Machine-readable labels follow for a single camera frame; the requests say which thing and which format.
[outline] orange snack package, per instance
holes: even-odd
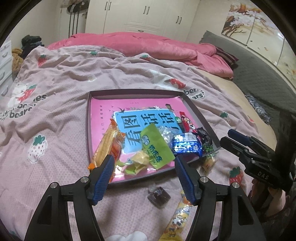
[[[99,143],[98,148],[96,149],[91,159],[91,163],[88,166],[88,169],[90,171],[92,171],[96,167],[99,167],[108,154],[114,157],[115,163],[119,159],[122,150],[122,144],[125,138],[125,133],[120,132],[118,125],[114,119],[110,119],[110,121],[111,124],[108,127],[106,133],[104,134],[101,142]]]

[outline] brown stuffed toy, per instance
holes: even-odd
[[[17,74],[20,71],[21,65],[24,60],[20,57],[22,54],[22,50],[19,48],[15,48],[12,51],[13,61],[12,61],[12,78],[13,80],[16,78]]]

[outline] dark tray frame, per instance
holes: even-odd
[[[198,108],[194,105],[194,103],[190,100],[190,98],[183,92],[180,91],[168,91],[168,90],[153,90],[153,89],[115,89],[115,90],[101,90],[101,91],[91,91],[89,92],[89,97],[87,101],[87,107],[86,107],[86,149],[87,149],[87,157],[89,163],[91,163],[92,158],[92,140],[91,140],[91,118],[90,118],[90,112],[91,112],[91,99],[153,99],[153,98],[172,98],[179,96],[184,100],[184,104],[188,105],[188,107],[193,111],[191,113],[194,114],[201,122],[205,130],[208,132],[209,136],[213,140],[213,146],[214,151],[217,151],[221,148],[220,141],[216,135],[216,133],[213,131],[209,123],[206,121],[205,117],[202,115],[202,113],[198,110]],[[196,162],[197,160],[200,160],[200,158],[195,157],[192,158],[192,155],[188,155],[188,163]],[[159,175],[163,174],[172,174],[175,172],[174,167],[166,168],[165,170],[160,170],[155,173],[147,174],[145,176],[141,177],[134,177],[127,180],[121,180],[113,183],[109,183],[109,186],[118,186],[121,184],[131,184],[132,182],[139,182],[157,177]]]

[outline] pink comforter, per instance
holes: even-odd
[[[127,57],[148,53],[156,59],[180,61],[220,77],[233,77],[233,71],[220,56],[215,55],[216,48],[211,44],[185,43],[146,33],[118,32],[76,34],[47,48],[54,50],[74,45],[105,46]]]

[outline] gray mattress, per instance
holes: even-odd
[[[271,117],[270,126],[278,136],[279,113],[296,115],[296,95],[267,63],[247,49],[206,31],[200,43],[210,43],[239,59],[233,68],[233,82],[244,94],[250,93]]]

